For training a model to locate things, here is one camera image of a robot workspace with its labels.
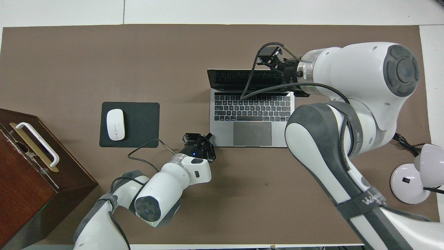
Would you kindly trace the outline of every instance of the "desk lamp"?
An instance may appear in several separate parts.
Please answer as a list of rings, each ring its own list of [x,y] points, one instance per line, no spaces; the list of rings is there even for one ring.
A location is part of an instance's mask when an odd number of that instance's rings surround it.
[[[444,185],[444,149],[424,144],[414,164],[398,166],[390,178],[396,198],[408,204],[423,202],[430,191],[444,194],[437,187]]]

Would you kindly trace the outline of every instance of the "white mouse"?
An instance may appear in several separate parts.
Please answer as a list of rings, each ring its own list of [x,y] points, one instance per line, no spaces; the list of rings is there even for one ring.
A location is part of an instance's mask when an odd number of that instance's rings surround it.
[[[107,113],[108,136],[113,141],[120,141],[125,138],[125,124],[123,121],[123,111],[112,109]]]

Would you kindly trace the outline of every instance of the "box handle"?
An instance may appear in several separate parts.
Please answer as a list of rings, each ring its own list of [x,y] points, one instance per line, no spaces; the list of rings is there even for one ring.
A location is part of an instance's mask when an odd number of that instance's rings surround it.
[[[21,122],[16,126],[16,129],[21,129],[23,126],[27,127],[29,131],[37,138],[37,140],[40,141],[40,143],[43,145],[43,147],[48,150],[48,152],[54,157],[54,160],[49,165],[52,168],[55,168],[56,164],[59,163],[59,156],[58,154],[51,148],[51,146],[39,135],[39,133],[33,128],[33,126],[27,122]]]

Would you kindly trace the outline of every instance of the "silver laptop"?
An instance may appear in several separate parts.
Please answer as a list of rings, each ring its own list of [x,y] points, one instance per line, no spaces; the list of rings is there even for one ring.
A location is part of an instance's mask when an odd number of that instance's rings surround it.
[[[216,147],[286,148],[285,125],[294,111],[294,95],[283,89],[241,101],[248,69],[208,69],[211,87],[210,133]],[[270,70],[255,70],[247,93],[281,84]]]

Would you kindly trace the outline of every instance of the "black mouse pad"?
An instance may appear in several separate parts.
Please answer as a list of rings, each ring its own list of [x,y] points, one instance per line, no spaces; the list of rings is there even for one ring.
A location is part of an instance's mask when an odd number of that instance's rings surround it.
[[[112,109],[123,111],[125,137],[113,141],[108,136],[107,113]],[[159,111],[157,102],[104,102],[100,121],[101,147],[138,148],[151,139],[159,138]],[[156,148],[158,141],[152,141],[144,148]]]

